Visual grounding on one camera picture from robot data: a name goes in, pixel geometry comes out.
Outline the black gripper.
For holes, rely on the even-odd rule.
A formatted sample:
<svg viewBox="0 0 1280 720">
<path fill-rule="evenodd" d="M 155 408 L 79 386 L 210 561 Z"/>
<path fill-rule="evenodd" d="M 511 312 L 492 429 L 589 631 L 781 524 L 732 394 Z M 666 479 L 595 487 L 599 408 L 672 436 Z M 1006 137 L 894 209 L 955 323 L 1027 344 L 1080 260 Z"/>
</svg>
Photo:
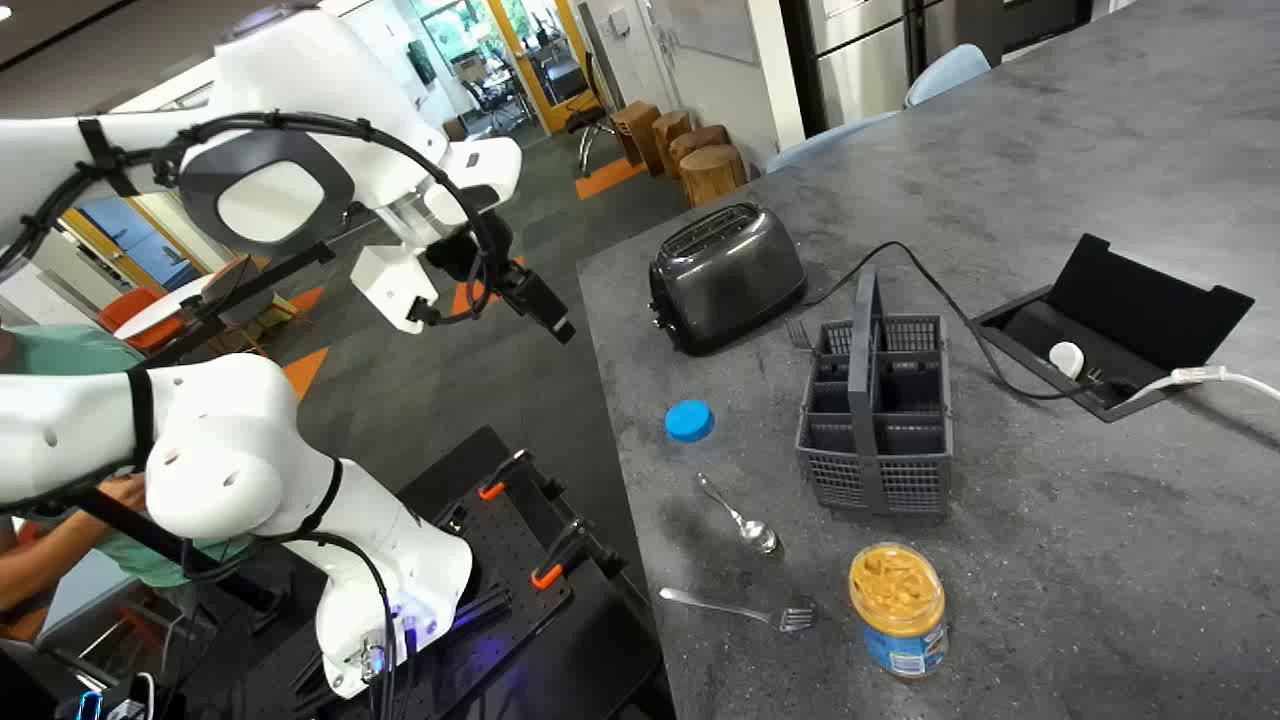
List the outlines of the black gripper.
<svg viewBox="0 0 1280 720">
<path fill-rule="evenodd" d="M 511 312 L 546 323 L 553 339 L 571 344 L 577 323 L 562 312 L 562 294 L 531 266 L 508 257 L 511 228 L 495 210 L 486 210 L 468 225 L 468 236 L 476 244 L 476 293 L 468 294 L 468 312 L 480 314 L 488 300 L 499 294 Z"/>
</svg>

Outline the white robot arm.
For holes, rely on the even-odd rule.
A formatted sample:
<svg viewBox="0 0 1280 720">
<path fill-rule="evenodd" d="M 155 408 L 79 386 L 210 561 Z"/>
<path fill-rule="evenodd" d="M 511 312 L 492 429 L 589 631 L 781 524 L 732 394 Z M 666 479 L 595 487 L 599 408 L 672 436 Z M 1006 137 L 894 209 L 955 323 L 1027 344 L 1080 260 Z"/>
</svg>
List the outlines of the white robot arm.
<svg viewBox="0 0 1280 720">
<path fill-rule="evenodd" d="M 458 314 L 443 277 L 567 335 L 564 300 L 511 257 L 499 205 L 522 144 L 432 127 L 378 54 L 324 9 L 290 11 L 213 51 L 196 111 L 114 111 L 0 124 L 4 260 L 24 264 L 79 194 L 170 189 L 218 244 L 273 260 L 332 247 L 369 209 L 394 236 L 351 284 L 422 335 Z M 0 378 L 0 487 L 13 512 L 64 501 L 196 565 L 218 540 L 277 540 L 324 570 L 322 667 L 351 699 L 458 629 L 474 548 L 404 508 L 369 469 L 307 443 L 284 367 L 227 352 Z"/>
</svg>

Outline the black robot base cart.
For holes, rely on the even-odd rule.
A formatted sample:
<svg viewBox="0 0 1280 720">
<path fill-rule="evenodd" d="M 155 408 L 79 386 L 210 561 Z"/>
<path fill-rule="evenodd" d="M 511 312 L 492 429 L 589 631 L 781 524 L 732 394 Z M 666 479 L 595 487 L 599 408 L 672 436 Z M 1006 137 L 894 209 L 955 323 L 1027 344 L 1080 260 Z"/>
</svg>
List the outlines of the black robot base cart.
<svg viewBox="0 0 1280 720">
<path fill-rule="evenodd" d="M 476 501 L 511 452 L 480 429 L 399 493 L 474 545 L 476 570 L 453 631 L 404 656 L 378 704 L 328 693 L 322 650 L 292 631 L 273 650 L 245 650 L 248 667 L 218 693 L 166 682 L 159 720 L 677 720 L 645 599 L 595 565 L 538 593 L 530 566 L 564 524 Z"/>
</svg>

